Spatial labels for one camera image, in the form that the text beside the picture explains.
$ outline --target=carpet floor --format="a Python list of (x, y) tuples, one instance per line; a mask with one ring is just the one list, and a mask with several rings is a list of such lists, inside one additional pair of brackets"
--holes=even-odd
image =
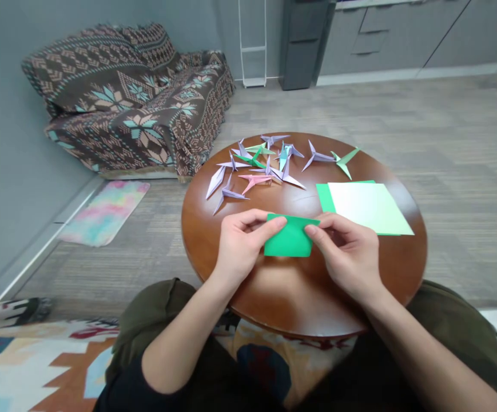
[[(357, 145), (389, 166), (426, 221), (426, 278), (476, 306), (497, 306), (497, 75), (292, 92), (274, 81), (238, 87), (214, 152), (285, 130)], [(188, 186), (150, 183), (108, 246), (60, 243), (17, 297), (54, 297), (53, 319), (118, 316), (159, 280), (176, 276), (200, 285), (181, 238)]]

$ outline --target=gray cabinet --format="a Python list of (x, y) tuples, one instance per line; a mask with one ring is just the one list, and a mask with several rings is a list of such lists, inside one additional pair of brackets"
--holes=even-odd
[(279, 83), (283, 90), (311, 85), (327, 21), (328, 0), (286, 0)]
[(427, 68), (497, 62), (497, 0), (471, 0)]
[(338, 10), (320, 75), (422, 68), (468, 2)]

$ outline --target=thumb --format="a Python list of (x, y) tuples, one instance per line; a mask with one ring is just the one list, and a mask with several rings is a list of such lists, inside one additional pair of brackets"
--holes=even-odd
[(262, 246), (272, 236), (279, 233), (287, 223), (287, 218), (284, 216), (275, 217), (270, 221), (265, 222), (258, 229), (250, 233), (250, 236), (257, 239), (257, 243)]
[(330, 258), (332, 255), (337, 255), (341, 250), (334, 244), (330, 236), (322, 230), (320, 227), (314, 225), (307, 225), (305, 227), (305, 233), (315, 242), (315, 244), (321, 249), (325, 258)]

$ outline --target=bath mat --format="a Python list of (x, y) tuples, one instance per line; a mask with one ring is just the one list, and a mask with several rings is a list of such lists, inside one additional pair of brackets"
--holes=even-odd
[(149, 183), (114, 180), (62, 230), (59, 239), (87, 246), (109, 244), (149, 190)]

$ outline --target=wooden tabletop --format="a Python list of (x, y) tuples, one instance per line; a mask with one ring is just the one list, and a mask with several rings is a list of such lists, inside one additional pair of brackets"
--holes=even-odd
[[(195, 175), (185, 195), (181, 226), (187, 256), (204, 282), (218, 255), (220, 224), (224, 216), (252, 208), (285, 215), (315, 217), (322, 213), (316, 183), (347, 182), (348, 177), (334, 163), (312, 163), (303, 173), (311, 156), (308, 139), (319, 153), (334, 151), (344, 156), (353, 147), (324, 136), (308, 133), (274, 132), (267, 136), (290, 134), (285, 143), (294, 143), (305, 156), (292, 156), (290, 174), (307, 190), (288, 183), (262, 183), (250, 189), (250, 200), (226, 197), (215, 216), (212, 212), (220, 199), (220, 188), (205, 200), (210, 178), (217, 163), (229, 161), (235, 143), (216, 153)], [(260, 136), (244, 141), (245, 147), (262, 143)], [(277, 151), (281, 142), (272, 147)], [(405, 186), (391, 171), (364, 148), (348, 163), (353, 181), (375, 180), (384, 183), (414, 231), (414, 236), (380, 236), (380, 274), (384, 285), (403, 304), (420, 287), (427, 258), (427, 234), (418, 205)], [(265, 163), (266, 156), (260, 156)], [(248, 168), (233, 173), (232, 190), (241, 193), (247, 181), (237, 177)], [(223, 185), (231, 169), (226, 170)], [(346, 337), (363, 332), (367, 321), (360, 308), (330, 279), (322, 254), (313, 246), (311, 256), (269, 257), (263, 251), (247, 279), (230, 303), (231, 309), (249, 322), (283, 335), (299, 338)]]

